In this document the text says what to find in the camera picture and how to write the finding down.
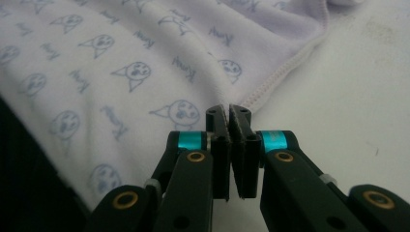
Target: black plastic part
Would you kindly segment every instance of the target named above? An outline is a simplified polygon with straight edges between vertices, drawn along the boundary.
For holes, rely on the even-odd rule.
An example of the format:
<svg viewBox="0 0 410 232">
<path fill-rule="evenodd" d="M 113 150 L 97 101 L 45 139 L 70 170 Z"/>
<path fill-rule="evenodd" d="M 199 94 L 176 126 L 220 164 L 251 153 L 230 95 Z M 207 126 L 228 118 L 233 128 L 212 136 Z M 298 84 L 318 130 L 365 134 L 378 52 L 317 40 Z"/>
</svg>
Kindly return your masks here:
<svg viewBox="0 0 410 232">
<path fill-rule="evenodd" d="M 290 154 L 291 161 L 276 158 Z M 267 154 L 260 204 L 270 231 L 367 231 L 299 154 Z"/>
<path fill-rule="evenodd" d="M 214 158 L 214 199 L 229 199 L 231 138 L 222 105 L 206 112 L 206 131 L 212 132 L 211 154 Z"/>
<path fill-rule="evenodd" d="M 347 205 L 370 231 L 410 231 L 410 205 L 386 189 L 353 187 Z"/>
<path fill-rule="evenodd" d="M 114 207 L 114 201 L 121 205 L 131 202 L 125 195 L 115 199 L 124 192 L 134 192 L 137 201 L 127 209 Z M 137 232 L 150 231 L 152 219 L 147 214 L 149 197 L 144 188 L 122 186 L 109 192 L 90 216 L 84 232 Z"/>
<path fill-rule="evenodd" d="M 307 165 L 316 173 L 317 176 L 323 175 L 322 170 L 314 164 L 312 160 L 302 151 L 299 147 L 298 139 L 296 135 L 291 130 L 283 130 L 282 131 L 287 142 L 287 149 L 297 153 L 306 163 Z M 347 197 L 346 195 L 341 192 L 341 190 L 333 183 L 327 184 L 328 188 L 343 202 L 346 203 Z"/>
<path fill-rule="evenodd" d="M 229 132 L 232 145 L 232 168 L 239 196 L 254 198 L 257 181 L 262 139 L 250 128 L 251 113 L 238 105 L 229 105 Z"/>
<path fill-rule="evenodd" d="M 201 150 L 206 151 L 208 149 L 208 133 L 206 131 L 203 131 L 201 133 L 201 137 L 202 137 Z"/>
<path fill-rule="evenodd" d="M 201 161 L 191 161 L 202 154 Z M 154 232 L 194 231 L 208 232 L 212 226 L 212 172 L 213 158 L 205 151 L 186 151 L 175 165 L 175 170 L 160 212 Z"/>
<path fill-rule="evenodd" d="M 175 163 L 178 158 L 179 134 L 179 131 L 172 131 L 169 133 L 165 152 L 163 153 L 161 160 L 151 177 L 152 179 L 156 179 L 161 183 L 162 193 L 164 193 L 166 191 L 166 188 L 168 187 L 172 171 L 174 170 Z"/>
</svg>

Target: baby clothing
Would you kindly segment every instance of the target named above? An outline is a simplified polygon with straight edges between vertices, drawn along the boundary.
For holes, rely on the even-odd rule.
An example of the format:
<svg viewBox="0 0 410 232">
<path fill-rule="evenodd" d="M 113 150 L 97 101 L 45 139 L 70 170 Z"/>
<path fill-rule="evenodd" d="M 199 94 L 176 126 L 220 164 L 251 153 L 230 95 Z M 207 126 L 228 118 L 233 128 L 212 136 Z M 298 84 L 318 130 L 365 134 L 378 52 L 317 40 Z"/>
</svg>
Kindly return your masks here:
<svg viewBox="0 0 410 232">
<path fill-rule="evenodd" d="M 4 0 L 0 96 L 92 210 L 207 108 L 259 109 L 327 24 L 325 0 Z"/>
</svg>

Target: printed cat face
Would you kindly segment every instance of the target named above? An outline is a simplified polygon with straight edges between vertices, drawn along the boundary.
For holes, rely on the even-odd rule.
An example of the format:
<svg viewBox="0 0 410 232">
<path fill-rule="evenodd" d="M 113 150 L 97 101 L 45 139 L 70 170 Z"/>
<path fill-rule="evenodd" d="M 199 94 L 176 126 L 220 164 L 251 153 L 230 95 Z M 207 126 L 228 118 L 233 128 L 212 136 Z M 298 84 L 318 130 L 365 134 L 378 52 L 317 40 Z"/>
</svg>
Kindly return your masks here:
<svg viewBox="0 0 410 232">
<path fill-rule="evenodd" d="M 76 26 L 77 24 L 81 23 L 82 17 L 77 14 L 68 15 L 62 18 L 62 24 L 65 26 Z"/>
<path fill-rule="evenodd" d="M 127 66 L 127 77 L 133 80 L 140 80 L 151 74 L 151 69 L 142 62 L 135 62 Z"/>
<path fill-rule="evenodd" d="M 60 139 L 71 138 L 79 128 L 79 118 L 73 111 L 60 113 L 53 121 L 51 131 Z"/>
<path fill-rule="evenodd" d="M 199 120 L 199 111 L 192 103 L 179 100 L 169 107 L 169 117 L 177 125 L 189 126 Z"/>
<path fill-rule="evenodd" d="M 223 70 L 228 75 L 238 77 L 242 73 L 241 67 L 233 61 L 221 60 L 220 64 L 223 66 Z"/>
<path fill-rule="evenodd" d="M 90 185 L 95 193 L 104 195 L 120 187 L 121 179 L 114 168 L 101 164 L 94 169 L 90 178 Z"/>
<path fill-rule="evenodd" d="M 32 97 L 36 95 L 46 83 L 45 75 L 41 73 L 34 73 L 29 75 L 24 81 L 21 83 L 21 92 L 25 93 L 27 96 Z"/>
<path fill-rule="evenodd" d="M 20 50 L 16 46 L 6 46 L 0 50 L 0 65 L 5 65 L 11 62 L 20 54 Z"/>
<path fill-rule="evenodd" d="M 107 35 L 97 36 L 93 40 L 93 47 L 95 49 L 107 49 L 111 47 L 113 44 L 114 44 L 114 40 L 112 39 L 112 37 L 107 36 Z"/>
</svg>

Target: white surface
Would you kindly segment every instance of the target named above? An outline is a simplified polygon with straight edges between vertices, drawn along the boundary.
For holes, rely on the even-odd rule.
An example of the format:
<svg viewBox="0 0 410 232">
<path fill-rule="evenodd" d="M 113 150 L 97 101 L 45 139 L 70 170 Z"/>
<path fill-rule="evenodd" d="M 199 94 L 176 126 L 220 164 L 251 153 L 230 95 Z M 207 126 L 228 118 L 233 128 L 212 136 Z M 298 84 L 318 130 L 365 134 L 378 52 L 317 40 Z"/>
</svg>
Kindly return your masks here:
<svg viewBox="0 0 410 232">
<path fill-rule="evenodd" d="M 253 114 L 252 128 L 293 131 L 345 194 L 373 184 L 410 202 L 410 2 L 330 11 L 328 38 Z M 259 198 L 216 201 L 214 231 L 267 231 Z"/>
</svg>

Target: teal tape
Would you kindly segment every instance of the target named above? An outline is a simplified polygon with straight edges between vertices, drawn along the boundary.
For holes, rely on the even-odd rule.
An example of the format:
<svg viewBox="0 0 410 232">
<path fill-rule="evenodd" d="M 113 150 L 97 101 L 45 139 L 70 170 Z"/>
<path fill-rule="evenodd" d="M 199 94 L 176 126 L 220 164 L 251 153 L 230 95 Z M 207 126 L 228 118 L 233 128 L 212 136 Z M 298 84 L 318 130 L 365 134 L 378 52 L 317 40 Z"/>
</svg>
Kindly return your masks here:
<svg viewBox="0 0 410 232">
<path fill-rule="evenodd" d="M 265 154 L 275 149 L 287 149 L 287 141 L 281 130 L 262 130 Z"/>
<path fill-rule="evenodd" d="M 202 148 L 201 131 L 180 131 L 178 148 L 180 150 L 200 150 Z"/>
</svg>

